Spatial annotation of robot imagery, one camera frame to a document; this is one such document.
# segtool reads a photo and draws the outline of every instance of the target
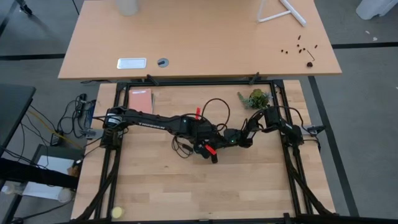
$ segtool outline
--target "wooden tabletop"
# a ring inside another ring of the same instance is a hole
[[[289,1],[307,20],[306,27],[291,14],[258,24],[260,2],[139,1],[139,12],[126,17],[120,15],[115,1],[85,1],[59,78],[341,73],[313,0]],[[262,15],[283,11],[286,8],[278,0],[270,0]],[[119,58],[146,58],[147,65],[145,69],[118,70]],[[160,68],[160,58],[169,59],[169,66]],[[307,67],[308,62],[313,63],[312,68]]]
[[[310,124],[299,81],[288,80],[289,106],[297,108]],[[95,116],[113,105],[116,84],[99,88]],[[245,110],[236,94],[248,95],[254,88],[270,91],[268,85],[163,86],[152,87],[154,113],[173,116],[194,113],[211,98],[224,99],[231,108],[229,128],[240,128],[254,110]],[[204,114],[212,123],[223,123],[227,110],[211,102]],[[295,123],[299,117],[292,112]],[[101,121],[93,128],[101,128]],[[114,205],[125,209],[122,221],[196,220],[226,218],[275,218],[294,215],[279,133],[258,133],[248,149],[231,147],[218,151],[217,164],[200,155],[180,158],[171,148],[172,136],[162,130],[134,126],[123,139]],[[93,149],[97,142],[88,146]],[[314,142],[300,146],[308,186],[330,210],[333,202]],[[97,149],[83,162],[72,218],[79,216],[98,190],[104,149]],[[299,190],[302,210],[304,204]]]

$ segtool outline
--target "green plant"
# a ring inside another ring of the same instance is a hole
[[[244,105],[245,109],[263,109],[267,108],[269,100],[272,98],[270,94],[263,93],[260,89],[255,89],[250,94],[249,98],[243,97],[243,95],[238,92],[238,97]]]

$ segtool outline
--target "book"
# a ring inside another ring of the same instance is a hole
[[[143,113],[154,112],[155,96],[150,89],[130,90],[129,91],[129,108]]]

